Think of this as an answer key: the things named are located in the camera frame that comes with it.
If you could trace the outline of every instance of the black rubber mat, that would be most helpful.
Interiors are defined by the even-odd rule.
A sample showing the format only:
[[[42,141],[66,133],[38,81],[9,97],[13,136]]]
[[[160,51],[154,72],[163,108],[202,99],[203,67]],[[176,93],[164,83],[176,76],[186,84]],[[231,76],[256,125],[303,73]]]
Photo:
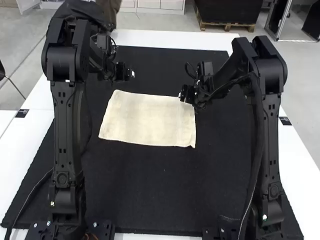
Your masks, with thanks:
[[[195,149],[98,138],[114,88],[177,96],[182,84],[193,81],[185,73],[186,61],[195,66],[200,61],[212,61],[217,71],[227,57],[224,51],[121,46],[117,59],[130,63],[136,78],[113,88],[107,82],[97,81],[94,75],[87,81],[93,134],[82,158],[86,217],[110,219],[117,232],[188,236],[201,236],[203,227],[218,226],[219,215],[241,218],[251,154],[247,106],[239,88],[235,87],[225,99],[196,114]],[[86,124],[82,128],[88,131]],[[7,226],[16,216],[29,191],[52,168],[53,162],[54,126],[51,125],[2,226]],[[48,184],[21,216],[18,228],[28,228],[33,222],[47,219],[47,195]],[[290,216],[287,233],[302,236],[286,203]]]

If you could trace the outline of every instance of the person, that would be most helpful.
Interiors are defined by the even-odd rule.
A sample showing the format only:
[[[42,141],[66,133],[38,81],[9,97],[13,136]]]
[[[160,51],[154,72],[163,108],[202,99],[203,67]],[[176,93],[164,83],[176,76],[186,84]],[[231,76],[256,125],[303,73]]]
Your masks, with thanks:
[[[103,15],[111,23],[117,26],[117,13],[119,12],[122,0],[96,0],[96,3],[102,7]]]

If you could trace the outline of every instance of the white cabinet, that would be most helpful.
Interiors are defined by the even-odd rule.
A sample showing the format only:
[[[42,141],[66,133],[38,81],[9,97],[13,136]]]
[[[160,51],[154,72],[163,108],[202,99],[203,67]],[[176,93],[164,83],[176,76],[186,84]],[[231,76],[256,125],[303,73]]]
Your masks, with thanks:
[[[160,9],[160,0],[137,0],[138,8]]]
[[[135,7],[135,0],[122,0],[121,7],[122,8],[134,8]]]
[[[184,0],[160,0],[160,8],[168,10],[182,10]]]
[[[42,9],[57,9],[62,1],[56,0],[15,0],[20,11],[23,12],[39,2]],[[185,13],[185,0],[122,0],[120,12],[130,13],[151,13],[151,14],[172,14],[183,15]]]

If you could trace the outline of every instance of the white table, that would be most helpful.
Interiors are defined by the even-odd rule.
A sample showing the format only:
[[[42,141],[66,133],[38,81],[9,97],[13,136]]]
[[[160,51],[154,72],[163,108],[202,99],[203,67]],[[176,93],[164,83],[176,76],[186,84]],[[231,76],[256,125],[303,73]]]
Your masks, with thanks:
[[[16,114],[16,110],[0,110],[0,138]]]
[[[167,32],[117,30],[113,37],[118,45],[225,50],[232,53],[231,41],[238,37],[231,33]],[[54,118],[50,83],[42,76],[22,108],[30,109],[25,118],[14,118],[0,138],[0,219],[32,163],[39,146]],[[285,117],[283,109],[279,116]],[[280,176],[293,212],[305,240],[319,239],[320,171],[293,126],[279,122]],[[8,178],[14,178],[8,185]],[[6,230],[0,228],[0,240]],[[12,239],[23,240],[27,230],[16,230]],[[147,234],[116,234],[117,240],[200,240],[199,237]]]

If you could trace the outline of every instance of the label sticker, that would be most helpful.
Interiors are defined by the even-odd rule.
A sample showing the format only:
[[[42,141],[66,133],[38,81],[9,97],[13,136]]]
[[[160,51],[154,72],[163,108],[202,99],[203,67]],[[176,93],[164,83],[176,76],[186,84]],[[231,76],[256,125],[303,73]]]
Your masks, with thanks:
[[[18,113],[15,115],[16,118],[24,118],[27,113],[29,112],[29,109],[20,109]]]
[[[286,126],[292,126],[290,120],[288,117],[286,116],[280,116],[279,117],[280,121],[282,122],[282,125],[286,125]]]

